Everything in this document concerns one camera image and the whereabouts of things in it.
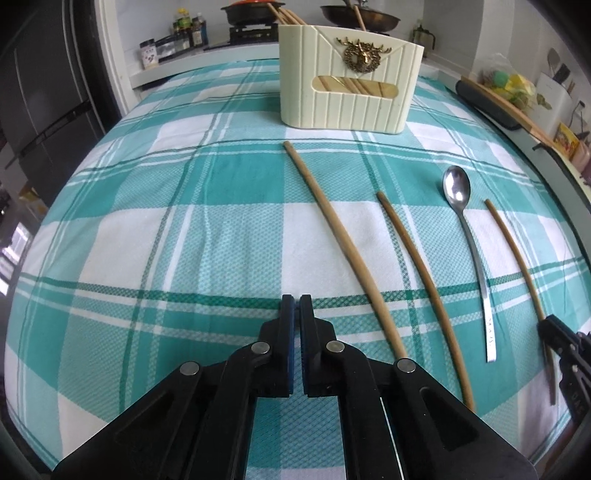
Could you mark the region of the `metal spoon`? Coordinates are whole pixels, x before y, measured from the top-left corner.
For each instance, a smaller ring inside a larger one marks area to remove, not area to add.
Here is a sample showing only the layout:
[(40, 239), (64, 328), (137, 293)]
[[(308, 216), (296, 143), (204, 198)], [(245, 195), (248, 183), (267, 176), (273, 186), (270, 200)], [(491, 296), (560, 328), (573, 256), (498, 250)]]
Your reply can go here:
[(492, 363), (497, 360), (494, 318), (483, 263), (474, 236), (464, 215), (465, 209), (469, 205), (472, 192), (470, 179), (466, 171), (460, 166), (449, 167), (443, 174), (442, 189), (447, 203), (459, 218), (460, 225), (466, 236), (468, 248), (472, 255), (482, 303), (486, 361)]

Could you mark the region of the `teal white plaid tablecloth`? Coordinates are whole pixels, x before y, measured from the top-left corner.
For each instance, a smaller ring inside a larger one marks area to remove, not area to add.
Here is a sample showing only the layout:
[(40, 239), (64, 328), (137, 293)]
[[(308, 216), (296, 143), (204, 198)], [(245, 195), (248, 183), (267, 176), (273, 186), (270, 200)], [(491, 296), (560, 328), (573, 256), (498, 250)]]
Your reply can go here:
[[(568, 425), (552, 397), (517, 245), (546, 313), (590, 326), (590, 269), (526, 158), (441, 83), (422, 79), (398, 135), (300, 130), (280, 119), (279, 65), (236, 62), (176, 76), (124, 117), (52, 203), (13, 297), (8, 414), (54, 467), (187, 360), (225, 360), (276, 317), (315, 313), (368, 357), (393, 354), (290, 141), (346, 226), (409, 355), (459, 394), (420, 276), (377, 198), (405, 225), (451, 318), (478, 415), (538, 461)], [(489, 287), (497, 360), (486, 361), (472, 255), (442, 189), (464, 169), (464, 215)]]

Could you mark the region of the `wooden cutting board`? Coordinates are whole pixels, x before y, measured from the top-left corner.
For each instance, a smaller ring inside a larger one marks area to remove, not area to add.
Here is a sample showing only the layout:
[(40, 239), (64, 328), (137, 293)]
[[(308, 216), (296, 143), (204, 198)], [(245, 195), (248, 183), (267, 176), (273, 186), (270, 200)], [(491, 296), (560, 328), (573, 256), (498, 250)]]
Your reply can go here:
[(557, 155), (560, 154), (560, 152), (555, 148), (554, 143), (550, 137), (540, 130), (525, 113), (481, 84), (478, 84), (477, 82), (466, 77), (462, 77), (460, 80), (465, 80), (470, 86), (476, 87), (481, 93), (484, 93), (488, 99), (492, 100), (496, 105), (500, 106), (507, 113), (509, 113), (522, 126), (521, 129), (533, 136), (539, 143), (543, 145), (544, 148), (554, 151)]

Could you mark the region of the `white knife block holder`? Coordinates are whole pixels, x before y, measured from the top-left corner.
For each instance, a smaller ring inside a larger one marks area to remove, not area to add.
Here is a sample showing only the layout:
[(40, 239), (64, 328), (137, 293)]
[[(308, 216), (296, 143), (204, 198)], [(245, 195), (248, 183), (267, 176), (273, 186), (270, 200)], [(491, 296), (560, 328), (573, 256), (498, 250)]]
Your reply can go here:
[(565, 123), (572, 111), (573, 100), (567, 89), (550, 76), (541, 73), (536, 82), (536, 102), (530, 119), (548, 137), (554, 138), (560, 123)]

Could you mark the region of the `black tray under board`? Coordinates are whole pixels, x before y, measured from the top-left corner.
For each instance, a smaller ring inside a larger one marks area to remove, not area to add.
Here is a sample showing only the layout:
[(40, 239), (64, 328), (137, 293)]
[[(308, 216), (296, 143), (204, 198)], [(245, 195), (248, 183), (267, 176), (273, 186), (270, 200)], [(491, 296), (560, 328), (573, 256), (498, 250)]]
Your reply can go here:
[(476, 87), (470, 86), (465, 80), (456, 83), (456, 92), (465, 103), (486, 114), (505, 129), (516, 131), (522, 128), (509, 113), (488, 99)]

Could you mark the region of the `cream utensil holder box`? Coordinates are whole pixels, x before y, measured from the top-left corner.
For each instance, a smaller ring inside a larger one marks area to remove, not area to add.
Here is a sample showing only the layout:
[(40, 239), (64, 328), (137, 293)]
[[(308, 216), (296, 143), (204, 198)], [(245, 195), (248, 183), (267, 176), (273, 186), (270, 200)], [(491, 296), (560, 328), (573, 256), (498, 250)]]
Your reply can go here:
[(399, 134), (424, 48), (329, 26), (281, 25), (280, 118), (301, 129)]

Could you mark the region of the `bag of sponges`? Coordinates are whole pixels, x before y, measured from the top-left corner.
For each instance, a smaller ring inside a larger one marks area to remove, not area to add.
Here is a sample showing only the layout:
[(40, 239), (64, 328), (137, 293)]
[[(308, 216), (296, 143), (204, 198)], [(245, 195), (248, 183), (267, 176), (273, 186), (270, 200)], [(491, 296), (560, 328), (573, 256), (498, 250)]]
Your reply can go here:
[(532, 111), (535, 107), (552, 109), (551, 104), (537, 91), (534, 84), (521, 75), (500, 53), (481, 60), (479, 83), (524, 113)]

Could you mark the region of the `spice jar rack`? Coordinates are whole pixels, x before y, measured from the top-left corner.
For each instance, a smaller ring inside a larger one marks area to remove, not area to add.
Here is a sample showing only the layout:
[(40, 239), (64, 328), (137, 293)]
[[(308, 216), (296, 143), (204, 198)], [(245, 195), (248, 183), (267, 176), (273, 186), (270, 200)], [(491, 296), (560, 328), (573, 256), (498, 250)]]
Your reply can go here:
[(191, 36), (175, 33), (159, 40), (149, 39), (139, 44), (139, 55), (144, 70), (175, 59), (194, 47)]

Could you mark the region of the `dark glass kettle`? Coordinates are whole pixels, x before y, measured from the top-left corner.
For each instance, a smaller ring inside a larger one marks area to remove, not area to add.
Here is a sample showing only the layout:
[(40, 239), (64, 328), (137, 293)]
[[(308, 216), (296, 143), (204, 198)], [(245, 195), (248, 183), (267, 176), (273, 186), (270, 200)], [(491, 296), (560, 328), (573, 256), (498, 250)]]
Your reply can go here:
[(423, 20), (419, 19), (412, 31), (411, 41), (424, 48), (423, 57), (428, 58), (435, 50), (436, 36), (423, 26)]

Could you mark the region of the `chopstick in holder right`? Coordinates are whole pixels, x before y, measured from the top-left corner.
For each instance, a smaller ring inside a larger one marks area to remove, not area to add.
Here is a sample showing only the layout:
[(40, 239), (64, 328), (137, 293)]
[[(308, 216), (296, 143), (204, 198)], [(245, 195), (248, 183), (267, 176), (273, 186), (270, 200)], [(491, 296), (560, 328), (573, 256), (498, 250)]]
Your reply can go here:
[(365, 21), (363, 21), (363, 15), (361, 13), (360, 7), (359, 5), (354, 5), (353, 6), (353, 11), (355, 11), (356, 14), (356, 20), (358, 20), (358, 23), (360, 25), (360, 29), (362, 29), (362, 31), (367, 31), (367, 27), (365, 25)]

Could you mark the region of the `chopstick in holder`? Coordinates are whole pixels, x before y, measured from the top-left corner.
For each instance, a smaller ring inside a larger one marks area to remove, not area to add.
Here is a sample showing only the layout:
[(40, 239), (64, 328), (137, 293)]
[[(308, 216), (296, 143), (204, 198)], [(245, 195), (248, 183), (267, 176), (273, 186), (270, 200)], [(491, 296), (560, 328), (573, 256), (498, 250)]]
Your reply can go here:
[(269, 2), (266, 4), (266, 7), (273, 13), (276, 20), (281, 25), (291, 25), (291, 26), (305, 26), (307, 23), (301, 19), (300, 16), (297, 16), (296, 13), (291, 11), (290, 9), (284, 7), (276, 7), (274, 6), (273, 2)]
[(354, 5), (353, 6), (353, 11), (355, 11), (356, 14), (356, 20), (358, 20), (358, 23), (360, 25), (360, 29), (362, 29), (362, 31), (367, 31), (367, 27), (365, 25), (365, 21), (363, 21), (363, 15), (361, 13), (360, 7), (359, 5)]

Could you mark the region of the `dark soy sauce bottle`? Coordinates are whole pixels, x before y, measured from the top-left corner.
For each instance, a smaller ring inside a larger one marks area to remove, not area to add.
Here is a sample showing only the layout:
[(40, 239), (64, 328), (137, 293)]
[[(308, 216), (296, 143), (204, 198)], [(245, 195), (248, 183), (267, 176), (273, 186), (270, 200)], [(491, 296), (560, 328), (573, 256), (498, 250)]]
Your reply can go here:
[(206, 31), (206, 21), (201, 13), (192, 18), (192, 39), (195, 47), (205, 47), (208, 45)]

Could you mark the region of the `wok with glass lid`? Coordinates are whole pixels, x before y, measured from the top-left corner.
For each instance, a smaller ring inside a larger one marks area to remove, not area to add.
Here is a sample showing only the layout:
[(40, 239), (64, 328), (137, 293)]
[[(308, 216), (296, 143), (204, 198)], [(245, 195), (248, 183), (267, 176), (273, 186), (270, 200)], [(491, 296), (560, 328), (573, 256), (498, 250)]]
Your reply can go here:
[(342, 5), (324, 5), (322, 15), (337, 27), (361, 29), (374, 33), (388, 33), (397, 28), (400, 19), (394, 15), (370, 9), (366, 1), (345, 1)]

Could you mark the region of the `yellow green sauce bottle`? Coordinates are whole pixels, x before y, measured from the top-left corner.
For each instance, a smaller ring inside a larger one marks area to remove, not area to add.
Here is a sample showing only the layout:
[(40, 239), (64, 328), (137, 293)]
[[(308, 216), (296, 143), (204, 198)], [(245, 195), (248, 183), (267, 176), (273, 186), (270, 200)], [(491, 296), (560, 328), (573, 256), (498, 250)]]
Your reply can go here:
[(175, 21), (180, 46), (183, 50), (191, 48), (192, 42), (192, 20), (186, 8), (179, 8), (177, 10), (177, 19)]

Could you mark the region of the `black pot orange lid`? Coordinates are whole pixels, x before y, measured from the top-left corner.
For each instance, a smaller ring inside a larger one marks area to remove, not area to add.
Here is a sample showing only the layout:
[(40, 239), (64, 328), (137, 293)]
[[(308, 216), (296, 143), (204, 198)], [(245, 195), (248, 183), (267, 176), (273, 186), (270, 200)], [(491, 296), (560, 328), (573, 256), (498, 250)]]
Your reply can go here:
[(270, 25), (276, 22), (276, 16), (270, 9), (270, 5), (278, 10), (283, 6), (280, 1), (236, 1), (231, 5), (222, 7), (228, 23), (233, 27), (245, 27), (252, 25)]

